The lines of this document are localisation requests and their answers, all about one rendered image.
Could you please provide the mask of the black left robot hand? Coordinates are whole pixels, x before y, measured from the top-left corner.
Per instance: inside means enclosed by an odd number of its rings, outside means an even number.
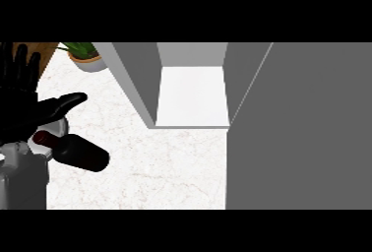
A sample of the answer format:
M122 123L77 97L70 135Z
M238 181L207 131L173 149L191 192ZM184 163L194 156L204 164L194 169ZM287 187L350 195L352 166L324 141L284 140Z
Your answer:
M39 100L42 54L29 56L29 46L0 45L0 147L27 142L40 126L58 121L68 111L88 100L86 93L65 94Z

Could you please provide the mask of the brown wooden board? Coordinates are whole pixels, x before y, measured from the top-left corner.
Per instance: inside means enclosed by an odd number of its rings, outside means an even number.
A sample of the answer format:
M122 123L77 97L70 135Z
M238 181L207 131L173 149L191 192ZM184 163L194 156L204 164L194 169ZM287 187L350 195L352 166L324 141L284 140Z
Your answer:
M27 50L27 56L26 56L26 60L24 60L26 64L23 67L20 67L17 58L18 58L18 49L23 44L27 45L29 50ZM29 71L32 57L33 57L33 54L37 52L42 55L40 73L39 73L39 76L42 76L45 73L46 67L48 67L49 60L54 56L57 46L58 46L57 42L26 42L26 43L15 42L14 48L12 48L12 55L15 58L15 60L14 60L15 72L20 72L20 69L24 69L26 71Z

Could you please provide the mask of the green plant in white pot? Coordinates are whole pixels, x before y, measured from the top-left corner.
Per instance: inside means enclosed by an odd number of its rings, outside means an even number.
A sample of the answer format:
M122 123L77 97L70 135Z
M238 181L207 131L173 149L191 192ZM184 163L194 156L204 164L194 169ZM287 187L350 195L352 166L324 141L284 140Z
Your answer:
M64 42L60 50L64 50L77 68L96 73L108 68L102 55L92 42Z

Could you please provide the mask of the dark grey cabinet door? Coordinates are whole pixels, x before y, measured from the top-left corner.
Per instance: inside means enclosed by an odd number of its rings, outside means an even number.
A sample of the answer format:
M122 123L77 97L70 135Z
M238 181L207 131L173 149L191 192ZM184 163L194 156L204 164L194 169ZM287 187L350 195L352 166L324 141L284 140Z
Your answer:
M372 209L372 43L277 43L228 132L231 209Z

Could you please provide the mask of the dark wine bottle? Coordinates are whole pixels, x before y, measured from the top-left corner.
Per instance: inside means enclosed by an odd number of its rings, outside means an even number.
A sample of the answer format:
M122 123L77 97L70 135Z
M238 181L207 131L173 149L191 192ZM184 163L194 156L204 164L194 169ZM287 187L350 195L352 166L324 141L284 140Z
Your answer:
M110 153L76 134L57 137L49 131L36 133L33 141L51 148L52 158L85 170L101 172L110 164Z

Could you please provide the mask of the grey open cabinet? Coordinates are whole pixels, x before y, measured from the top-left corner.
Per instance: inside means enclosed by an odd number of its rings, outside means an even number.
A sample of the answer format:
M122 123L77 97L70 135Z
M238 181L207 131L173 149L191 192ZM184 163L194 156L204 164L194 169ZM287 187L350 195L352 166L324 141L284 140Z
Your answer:
M228 129L272 49L269 42L98 42L151 129Z

